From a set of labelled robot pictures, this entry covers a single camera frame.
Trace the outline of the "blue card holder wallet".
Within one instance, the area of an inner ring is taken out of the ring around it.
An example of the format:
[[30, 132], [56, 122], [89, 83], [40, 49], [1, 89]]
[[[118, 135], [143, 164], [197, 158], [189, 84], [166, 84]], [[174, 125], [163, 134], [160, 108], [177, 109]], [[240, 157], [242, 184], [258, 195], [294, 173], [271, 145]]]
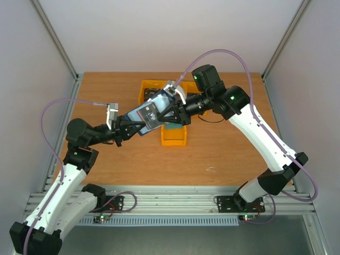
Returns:
[[164, 111], [174, 101], [175, 96], [162, 89], [148, 101], [125, 114], [124, 117], [128, 121], [145, 122], [146, 126], [138, 132], [140, 136], [143, 136], [165, 124], [158, 120], [157, 114]]

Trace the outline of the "black VIP credit card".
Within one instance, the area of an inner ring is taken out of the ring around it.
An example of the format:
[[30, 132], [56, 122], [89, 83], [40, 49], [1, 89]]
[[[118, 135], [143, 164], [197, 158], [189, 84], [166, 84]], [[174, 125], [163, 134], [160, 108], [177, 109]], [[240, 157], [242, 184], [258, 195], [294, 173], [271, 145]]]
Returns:
[[153, 130], [161, 126], [157, 119], [159, 113], [157, 106], [154, 103], [148, 104], [137, 110], [139, 117], [146, 123], [147, 130]]

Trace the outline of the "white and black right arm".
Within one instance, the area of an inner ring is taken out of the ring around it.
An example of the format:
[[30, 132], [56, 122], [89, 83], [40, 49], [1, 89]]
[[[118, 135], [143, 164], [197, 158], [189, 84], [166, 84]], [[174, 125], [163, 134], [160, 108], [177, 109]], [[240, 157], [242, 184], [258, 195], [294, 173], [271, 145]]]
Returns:
[[211, 110], [238, 128], [257, 149], [267, 169], [233, 194], [238, 211], [246, 211], [266, 194], [278, 195], [308, 162], [304, 152], [287, 146], [264, 121], [250, 97], [239, 86], [226, 88], [216, 68], [207, 64], [192, 71], [199, 92], [170, 103], [158, 114], [159, 120], [189, 125], [193, 115]]

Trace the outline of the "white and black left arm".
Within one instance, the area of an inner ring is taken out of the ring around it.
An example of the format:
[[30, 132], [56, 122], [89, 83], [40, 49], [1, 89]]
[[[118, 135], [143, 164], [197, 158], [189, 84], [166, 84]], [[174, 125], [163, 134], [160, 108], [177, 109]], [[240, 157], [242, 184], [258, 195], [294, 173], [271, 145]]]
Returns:
[[23, 223], [14, 222], [10, 237], [18, 254], [58, 254], [71, 229], [90, 211], [106, 208], [106, 190], [94, 184], [86, 185], [70, 204], [67, 202], [74, 190], [93, 167], [98, 151], [91, 145], [122, 141], [138, 133], [145, 122], [129, 121], [119, 116], [111, 125], [92, 127], [76, 118], [67, 125], [68, 151], [61, 164], [57, 179], [38, 207]]

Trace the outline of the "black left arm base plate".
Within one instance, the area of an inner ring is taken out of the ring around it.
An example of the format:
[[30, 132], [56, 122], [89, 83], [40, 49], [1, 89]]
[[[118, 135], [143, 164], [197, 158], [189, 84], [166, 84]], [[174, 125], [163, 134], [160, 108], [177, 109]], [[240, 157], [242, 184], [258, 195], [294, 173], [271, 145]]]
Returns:
[[124, 197], [122, 195], [117, 196], [116, 198], [112, 199], [113, 195], [107, 195], [104, 203], [109, 203], [101, 208], [95, 208], [94, 210], [90, 211], [91, 213], [101, 213], [103, 211], [112, 211], [112, 208], [116, 211], [122, 211], [124, 205]]

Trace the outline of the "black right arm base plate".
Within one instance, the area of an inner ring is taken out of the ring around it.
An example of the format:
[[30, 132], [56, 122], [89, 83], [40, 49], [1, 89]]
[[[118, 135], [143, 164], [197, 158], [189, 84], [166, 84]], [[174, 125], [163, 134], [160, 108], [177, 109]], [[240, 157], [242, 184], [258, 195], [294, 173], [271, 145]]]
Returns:
[[247, 204], [244, 209], [240, 209], [235, 204], [232, 195], [215, 196], [214, 203], [217, 205], [219, 213], [264, 213], [266, 211], [263, 197]]

